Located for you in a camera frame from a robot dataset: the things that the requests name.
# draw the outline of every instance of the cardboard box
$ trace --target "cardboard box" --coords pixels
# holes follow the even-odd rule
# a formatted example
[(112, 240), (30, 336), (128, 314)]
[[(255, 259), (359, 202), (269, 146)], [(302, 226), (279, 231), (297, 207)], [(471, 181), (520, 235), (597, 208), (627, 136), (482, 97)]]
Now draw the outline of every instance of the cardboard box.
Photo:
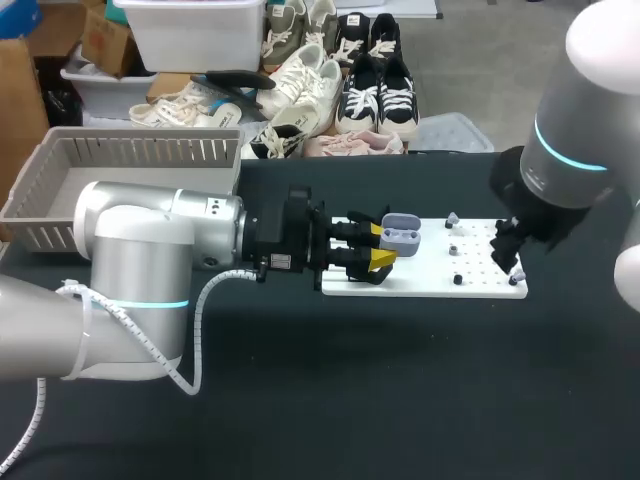
[(40, 5), (42, 23), (27, 37), (32, 57), (66, 58), (78, 44), (85, 24), (82, 5)]
[[(27, 42), (0, 41), (0, 206), (33, 149), (49, 129)], [(9, 236), (0, 226), (0, 240)]]
[(133, 65), (136, 43), (128, 27), (107, 20), (104, 12), (104, 5), (87, 10), (82, 56), (103, 72), (121, 78)]
[[(49, 130), (41, 87), (57, 88), (54, 77), (60, 82), (60, 68), (84, 30), (83, 5), (40, 5), (40, 9), (42, 22), (26, 39), (0, 41), (0, 207), (24, 162)], [(0, 240), (9, 240), (2, 225)]]
[(191, 81), (192, 73), (159, 73), (149, 87), (147, 102), (153, 103), (160, 95), (178, 93)]

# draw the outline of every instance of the white sneaker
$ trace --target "white sneaker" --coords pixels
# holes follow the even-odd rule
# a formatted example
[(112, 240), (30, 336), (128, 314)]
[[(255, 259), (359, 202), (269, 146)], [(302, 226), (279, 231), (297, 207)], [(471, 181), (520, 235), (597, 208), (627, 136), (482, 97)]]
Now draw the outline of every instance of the white sneaker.
[(189, 82), (179, 92), (160, 95), (158, 100), (162, 99), (175, 104), (195, 103), (203, 107), (211, 107), (213, 103), (223, 98), (225, 98), (225, 96), (221, 93), (211, 90), (199, 83)]
[(310, 103), (318, 110), (320, 121), (311, 136), (324, 133), (333, 122), (333, 114), (340, 99), (342, 89), (342, 72), (335, 60), (329, 60), (320, 68), (319, 72), (309, 70), (307, 86), (300, 94), (295, 105)]
[(307, 71), (318, 71), (324, 61), (324, 49), (310, 43), (296, 50), (269, 78), (276, 82), (272, 90), (260, 90), (256, 101), (262, 105), (262, 114), (274, 118), (280, 111), (298, 100), (306, 87)]
[(134, 127), (209, 127), (216, 122), (207, 115), (207, 109), (194, 103), (171, 103), (160, 99), (153, 105), (134, 105), (129, 109)]
[(287, 158), (318, 126), (311, 104), (285, 108), (255, 138), (242, 147), (242, 159)]

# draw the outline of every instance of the black tablecloth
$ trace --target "black tablecloth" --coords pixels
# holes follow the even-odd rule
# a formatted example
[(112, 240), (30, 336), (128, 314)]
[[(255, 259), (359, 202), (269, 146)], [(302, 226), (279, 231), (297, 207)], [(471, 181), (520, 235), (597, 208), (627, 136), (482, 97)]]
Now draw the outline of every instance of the black tablecloth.
[[(389, 202), (498, 218), (493, 158), (248, 164), (239, 194), (256, 210), (299, 183), (332, 215)], [(550, 254), (526, 250), (525, 300), (332, 298), (310, 275), (226, 282), (207, 305), (200, 395), (167, 379), (52, 380), (8, 478), (635, 480), (640, 314), (613, 284), (629, 214), (613, 195)], [(19, 245), (0, 270), (48, 288), (89, 280), (77, 256)], [(192, 300), (206, 280), (195, 274)], [(35, 381), (0, 385), (0, 452), (34, 396)]]

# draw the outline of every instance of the white robotic arm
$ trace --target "white robotic arm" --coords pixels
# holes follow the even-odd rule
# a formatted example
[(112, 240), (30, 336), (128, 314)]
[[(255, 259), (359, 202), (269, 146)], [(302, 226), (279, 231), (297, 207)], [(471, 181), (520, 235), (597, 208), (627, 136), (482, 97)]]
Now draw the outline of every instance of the white robotic arm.
[(621, 185), (635, 211), (614, 278), (640, 311), (640, 1), (589, 6), (565, 46), (529, 142), (494, 165), (491, 186), (513, 218), (499, 225), (493, 258), (507, 271), (529, 237), (553, 248)]

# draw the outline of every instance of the white label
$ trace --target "white label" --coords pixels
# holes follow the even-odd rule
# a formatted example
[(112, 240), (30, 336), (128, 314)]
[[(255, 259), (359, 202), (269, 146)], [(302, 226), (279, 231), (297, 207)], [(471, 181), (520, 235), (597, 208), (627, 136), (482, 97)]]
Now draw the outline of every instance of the white label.
[(280, 270), (290, 270), (291, 255), (282, 255), (279, 253), (272, 253), (271, 268), (279, 268)]
[(359, 27), (360, 26), (360, 15), (349, 15), (347, 17), (347, 26)]
[(205, 215), (219, 215), (220, 211), (227, 204), (227, 201), (223, 198), (207, 198), (207, 207), (204, 211)]

